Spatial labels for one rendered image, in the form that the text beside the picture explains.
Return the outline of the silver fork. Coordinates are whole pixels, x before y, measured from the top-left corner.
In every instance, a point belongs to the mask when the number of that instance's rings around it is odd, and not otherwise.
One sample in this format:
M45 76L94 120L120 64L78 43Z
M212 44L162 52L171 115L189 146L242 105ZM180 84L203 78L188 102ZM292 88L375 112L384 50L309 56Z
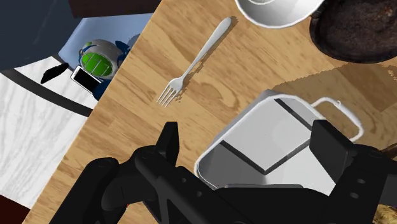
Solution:
M213 47L213 45L219 40L224 33L228 30L232 23L231 17L224 18L215 30L212 32L208 40L205 42L203 47L200 49L199 53L190 64L188 69L178 78L173 78L167 86L164 88L163 92L160 94L159 98L157 99L157 103L159 103L163 107L167 107L169 103L178 95L178 93L182 90L184 85L184 80L193 67L200 61L200 59Z

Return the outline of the tan textured object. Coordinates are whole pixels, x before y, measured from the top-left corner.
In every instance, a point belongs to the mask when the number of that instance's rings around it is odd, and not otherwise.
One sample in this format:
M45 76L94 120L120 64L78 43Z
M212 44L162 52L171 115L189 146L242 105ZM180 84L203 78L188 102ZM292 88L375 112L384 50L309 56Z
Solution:
M379 204L373 217L373 224L397 224L397 208Z

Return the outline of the white square mug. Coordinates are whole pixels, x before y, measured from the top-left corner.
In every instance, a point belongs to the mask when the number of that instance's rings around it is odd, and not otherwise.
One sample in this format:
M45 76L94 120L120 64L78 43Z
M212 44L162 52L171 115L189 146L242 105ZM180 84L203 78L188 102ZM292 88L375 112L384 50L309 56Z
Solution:
M223 187L296 186L329 195L336 179L310 150L316 109L329 102L358 128L359 118L340 101L321 97L312 104L296 95L266 90L227 125L194 165L195 175L216 190Z

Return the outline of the dark brown round pan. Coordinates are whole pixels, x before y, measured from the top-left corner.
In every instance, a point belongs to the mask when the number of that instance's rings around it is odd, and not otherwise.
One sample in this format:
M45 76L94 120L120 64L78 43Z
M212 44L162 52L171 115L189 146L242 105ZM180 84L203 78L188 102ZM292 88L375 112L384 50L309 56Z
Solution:
M311 15L310 38L327 56L353 63L397 57L397 0L325 0Z

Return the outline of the grey green blue toy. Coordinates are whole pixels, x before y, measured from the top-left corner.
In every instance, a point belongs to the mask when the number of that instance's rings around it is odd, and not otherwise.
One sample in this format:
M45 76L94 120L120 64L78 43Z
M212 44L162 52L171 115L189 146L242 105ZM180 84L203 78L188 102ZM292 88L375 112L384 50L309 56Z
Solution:
M103 39L89 41L80 49L78 65L102 81L92 93L94 99L99 101L102 97L130 49L122 41L112 43Z

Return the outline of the white phone black screen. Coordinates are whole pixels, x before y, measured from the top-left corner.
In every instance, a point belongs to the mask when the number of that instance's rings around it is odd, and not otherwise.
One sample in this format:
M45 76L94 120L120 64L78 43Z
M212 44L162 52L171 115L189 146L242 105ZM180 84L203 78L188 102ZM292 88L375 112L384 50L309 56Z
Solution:
M74 69L71 79L91 94L102 83L100 79L86 72L80 65L77 65Z

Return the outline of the white table with black band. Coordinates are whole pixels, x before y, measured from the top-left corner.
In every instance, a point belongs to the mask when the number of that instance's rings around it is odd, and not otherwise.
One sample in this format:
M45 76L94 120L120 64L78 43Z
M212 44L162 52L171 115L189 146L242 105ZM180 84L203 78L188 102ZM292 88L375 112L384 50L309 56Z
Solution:
M86 120L0 73L0 195L31 208Z

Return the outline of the white bowl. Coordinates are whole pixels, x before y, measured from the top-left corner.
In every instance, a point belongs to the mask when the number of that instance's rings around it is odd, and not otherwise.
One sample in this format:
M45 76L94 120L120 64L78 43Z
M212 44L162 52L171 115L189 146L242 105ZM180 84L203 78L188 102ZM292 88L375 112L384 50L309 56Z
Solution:
M291 27L310 17L326 0L235 0L253 24L268 29Z

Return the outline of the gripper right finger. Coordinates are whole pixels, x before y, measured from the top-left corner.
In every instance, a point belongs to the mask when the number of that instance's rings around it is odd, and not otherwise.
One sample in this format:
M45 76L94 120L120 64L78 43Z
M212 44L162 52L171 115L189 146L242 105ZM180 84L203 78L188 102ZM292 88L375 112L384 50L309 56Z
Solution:
M373 224L379 204L397 207L397 161L327 120L313 122L309 149L335 182L318 224Z

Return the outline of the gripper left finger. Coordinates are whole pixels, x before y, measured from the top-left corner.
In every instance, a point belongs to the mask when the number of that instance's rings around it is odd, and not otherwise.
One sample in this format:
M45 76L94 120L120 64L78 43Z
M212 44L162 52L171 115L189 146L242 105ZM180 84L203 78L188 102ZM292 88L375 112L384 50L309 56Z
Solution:
M224 202L184 167L177 167L177 122L154 145L124 163L89 162L49 224L118 224L127 206L143 202L158 224L224 224Z

